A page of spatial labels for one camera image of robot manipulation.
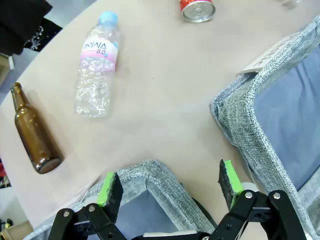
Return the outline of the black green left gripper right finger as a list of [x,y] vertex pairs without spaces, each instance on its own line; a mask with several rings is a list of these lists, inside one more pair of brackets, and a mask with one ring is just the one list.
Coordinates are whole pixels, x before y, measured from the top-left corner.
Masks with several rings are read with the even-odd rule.
[[231,161],[219,163],[219,179],[229,212],[210,235],[210,240],[239,240],[248,223],[260,223],[269,240],[305,240],[298,215],[283,190],[268,195],[244,189]]

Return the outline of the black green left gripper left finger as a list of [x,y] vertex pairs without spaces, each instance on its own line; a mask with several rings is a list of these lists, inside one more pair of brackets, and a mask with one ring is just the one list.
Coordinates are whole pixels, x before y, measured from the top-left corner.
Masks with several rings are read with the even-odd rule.
[[124,240],[116,221],[123,196],[123,187],[116,172],[109,172],[96,203],[89,203],[75,212],[59,210],[49,233],[50,240],[87,240],[97,235],[101,240]]

